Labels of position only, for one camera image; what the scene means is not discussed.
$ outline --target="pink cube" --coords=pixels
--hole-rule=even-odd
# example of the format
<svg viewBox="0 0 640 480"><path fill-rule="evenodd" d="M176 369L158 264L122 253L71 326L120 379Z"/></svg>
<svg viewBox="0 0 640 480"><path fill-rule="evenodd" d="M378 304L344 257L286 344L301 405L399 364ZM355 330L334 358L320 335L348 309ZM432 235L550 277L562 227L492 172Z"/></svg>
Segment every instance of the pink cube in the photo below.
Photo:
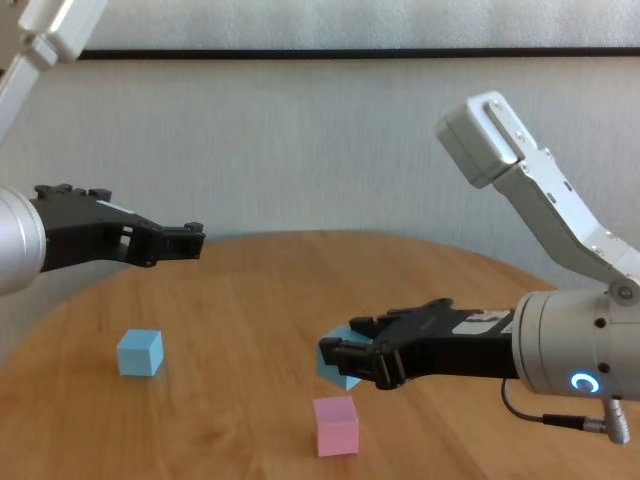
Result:
<svg viewBox="0 0 640 480"><path fill-rule="evenodd" d="M313 401L318 433L318 456L358 453L358 415L351 397Z"/></svg>

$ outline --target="robotic arm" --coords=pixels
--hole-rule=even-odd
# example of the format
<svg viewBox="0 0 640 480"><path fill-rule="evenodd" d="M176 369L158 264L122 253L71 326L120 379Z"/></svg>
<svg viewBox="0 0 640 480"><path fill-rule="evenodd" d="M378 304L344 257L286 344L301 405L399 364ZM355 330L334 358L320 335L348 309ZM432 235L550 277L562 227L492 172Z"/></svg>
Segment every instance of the robotic arm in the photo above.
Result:
<svg viewBox="0 0 640 480"><path fill-rule="evenodd" d="M536 292L509 311L454 310L452 300L356 318L371 344L320 340L340 373L393 389L424 375L519 378L531 391L598 398L604 418L526 415L525 420L629 441L621 400L640 399L640 254L605 229L497 92L469 99L437 135L467 180L492 183L560 265L607 285Z"/></svg>
<svg viewBox="0 0 640 480"><path fill-rule="evenodd" d="M107 0L31 0L20 19L24 51L0 79L0 145L40 76L75 60ZM203 226L162 227L112 203L111 192L70 185L36 187L37 198L0 187L0 295L28 286L41 271L91 260L152 267L196 259Z"/></svg>

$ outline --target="light blue cube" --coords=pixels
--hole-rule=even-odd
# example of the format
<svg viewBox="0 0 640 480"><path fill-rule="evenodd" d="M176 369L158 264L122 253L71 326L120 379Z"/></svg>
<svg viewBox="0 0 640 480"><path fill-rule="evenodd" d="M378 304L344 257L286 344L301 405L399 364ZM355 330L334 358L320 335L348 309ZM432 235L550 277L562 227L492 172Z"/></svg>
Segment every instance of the light blue cube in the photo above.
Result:
<svg viewBox="0 0 640 480"><path fill-rule="evenodd" d="M369 337L360 335L359 333L351 330L349 327L344 326L340 326L335 330L332 330L331 332L327 333L325 337L337 337L341 338L342 340L348 340L350 342L372 342ZM338 370L337 365L325 364L324 359L322 358L322 352L320 351L320 347L318 345L316 345L316 373L318 374L318 376L330 381L331 383L346 391L351 390L358 383L360 383L359 378L340 375L340 371Z"/></svg>
<svg viewBox="0 0 640 480"><path fill-rule="evenodd" d="M116 350L120 375L152 377L164 359L162 332L129 330Z"/></svg>

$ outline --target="round table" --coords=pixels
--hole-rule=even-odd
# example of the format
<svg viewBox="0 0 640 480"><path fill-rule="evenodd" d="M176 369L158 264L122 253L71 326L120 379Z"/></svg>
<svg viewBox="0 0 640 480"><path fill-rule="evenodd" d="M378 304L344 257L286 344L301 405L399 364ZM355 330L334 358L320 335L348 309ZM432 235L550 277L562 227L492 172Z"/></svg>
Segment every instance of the round table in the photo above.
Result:
<svg viewBox="0 0 640 480"><path fill-rule="evenodd" d="M380 234L267 234L206 247L199 261L116 275L42 320L0 371L0 478L639 478L640 439L516 419L496 379L425 377L352 395L357 455L318 458L317 340L356 316L449 296L508 308L543 282L480 255ZM155 377L121 377L127 329L163 332ZM531 394L519 408L599 413ZM628 406L632 427L640 415Z"/></svg>

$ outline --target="cube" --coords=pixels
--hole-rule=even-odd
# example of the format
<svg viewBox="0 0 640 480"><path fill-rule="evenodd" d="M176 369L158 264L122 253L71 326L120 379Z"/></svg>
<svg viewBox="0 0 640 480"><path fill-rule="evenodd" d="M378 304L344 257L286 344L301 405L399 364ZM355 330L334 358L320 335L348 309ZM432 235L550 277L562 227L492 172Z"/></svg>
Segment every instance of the cube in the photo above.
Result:
<svg viewBox="0 0 640 480"><path fill-rule="evenodd" d="M358 415L351 397L313 401L318 436L318 456L358 453Z"/></svg>
<svg viewBox="0 0 640 480"><path fill-rule="evenodd" d="M162 332L129 330L116 351L120 375L152 377L164 359Z"/></svg>
<svg viewBox="0 0 640 480"><path fill-rule="evenodd" d="M371 343L371 339L369 337L360 335L359 333L356 333L345 326L340 326L335 330L332 330L331 332L326 334L325 337L338 337L342 340L349 340L351 342ZM358 383L360 383L359 378L340 375L340 371L338 370L337 365L325 364L324 359L322 358L322 352L320 351L320 347L318 345L316 345L316 374L324 378L325 380L328 380L331 383L337 385L345 391L351 390Z"/></svg>

